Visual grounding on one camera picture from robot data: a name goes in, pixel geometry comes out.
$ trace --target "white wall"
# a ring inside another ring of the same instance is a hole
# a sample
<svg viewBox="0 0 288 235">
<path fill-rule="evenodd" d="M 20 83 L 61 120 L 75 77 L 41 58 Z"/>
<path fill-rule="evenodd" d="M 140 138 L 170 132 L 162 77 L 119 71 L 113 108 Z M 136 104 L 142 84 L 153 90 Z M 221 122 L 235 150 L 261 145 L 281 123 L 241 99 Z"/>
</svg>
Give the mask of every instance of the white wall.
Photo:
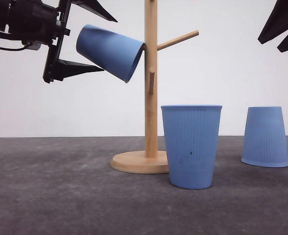
<svg viewBox="0 0 288 235">
<path fill-rule="evenodd" d="M 288 134 L 288 52 L 276 48 L 288 32 L 263 46 L 257 40 L 275 1 L 159 0 L 159 43 L 200 31 L 159 51 L 159 106 L 221 104 L 221 135 L 244 134 L 248 106 L 282 106 Z M 91 64 L 75 50 L 85 24 L 144 39 L 143 0 L 100 2 L 119 23 L 73 6 L 60 58 Z M 107 72 L 46 84 L 47 51 L 0 51 L 0 137 L 144 135 L 143 56 L 128 84 Z"/>
</svg>

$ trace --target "wooden mug tree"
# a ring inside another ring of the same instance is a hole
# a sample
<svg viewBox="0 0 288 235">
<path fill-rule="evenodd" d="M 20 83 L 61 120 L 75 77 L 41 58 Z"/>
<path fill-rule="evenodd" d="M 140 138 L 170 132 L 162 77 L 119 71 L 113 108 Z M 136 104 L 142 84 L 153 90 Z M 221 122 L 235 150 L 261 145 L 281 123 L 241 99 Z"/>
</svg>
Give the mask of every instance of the wooden mug tree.
<svg viewBox="0 0 288 235">
<path fill-rule="evenodd" d="M 157 45 L 157 0 L 145 0 L 145 151 L 120 153 L 110 166 L 116 170 L 167 173 L 165 151 L 158 151 L 157 136 L 157 51 L 198 35 L 198 30 Z"/>
</svg>

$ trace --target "round wooden base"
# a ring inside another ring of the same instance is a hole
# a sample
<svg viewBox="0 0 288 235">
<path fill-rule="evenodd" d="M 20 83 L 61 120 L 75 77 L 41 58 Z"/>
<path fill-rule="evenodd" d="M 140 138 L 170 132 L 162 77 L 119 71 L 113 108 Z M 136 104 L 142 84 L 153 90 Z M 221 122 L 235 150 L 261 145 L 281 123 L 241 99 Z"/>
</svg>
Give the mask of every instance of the round wooden base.
<svg viewBox="0 0 288 235">
<path fill-rule="evenodd" d="M 138 174 L 168 173 L 166 151 L 158 151 L 157 158 L 146 158 L 145 151 L 120 153 L 110 162 L 113 169 Z"/>
</svg>

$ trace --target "upright cup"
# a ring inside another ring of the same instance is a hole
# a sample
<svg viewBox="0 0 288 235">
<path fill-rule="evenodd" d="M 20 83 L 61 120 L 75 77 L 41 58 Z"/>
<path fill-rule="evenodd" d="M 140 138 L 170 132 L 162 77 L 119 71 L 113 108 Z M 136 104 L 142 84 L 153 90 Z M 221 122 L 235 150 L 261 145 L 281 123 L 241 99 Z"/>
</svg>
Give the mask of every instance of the upright cup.
<svg viewBox="0 0 288 235">
<path fill-rule="evenodd" d="M 170 182 L 180 188 L 212 185 L 220 105 L 162 106 Z"/>
<path fill-rule="evenodd" d="M 288 166 L 281 107 L 249 107 L 241 161 L 265 167 Z"/>
</svg>

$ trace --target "blue plastic cup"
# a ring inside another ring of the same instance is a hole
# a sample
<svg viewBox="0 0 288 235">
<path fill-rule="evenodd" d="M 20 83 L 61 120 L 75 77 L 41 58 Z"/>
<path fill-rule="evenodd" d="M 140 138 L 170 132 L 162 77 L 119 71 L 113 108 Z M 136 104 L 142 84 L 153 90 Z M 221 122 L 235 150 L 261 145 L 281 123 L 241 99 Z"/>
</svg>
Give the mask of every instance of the blue plastic cup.
<svg viewBox="0 0 288 235">
<path fill-rule="evenodd" d="M 241 161 L 264 167 L 288 166 L 281 107 L 249 107 Z"/>
<path fill-rule="evenodd" d="M 162 106 L 170 182 L 180 188 L 212 185 L 220 105 Z"/>
<path fill-rule="evenodd" d="M 121 34 L 86 25 L 78 36 L 76 50 L 127 83 L 138 65 L 143 44 Z"/>
</svg>

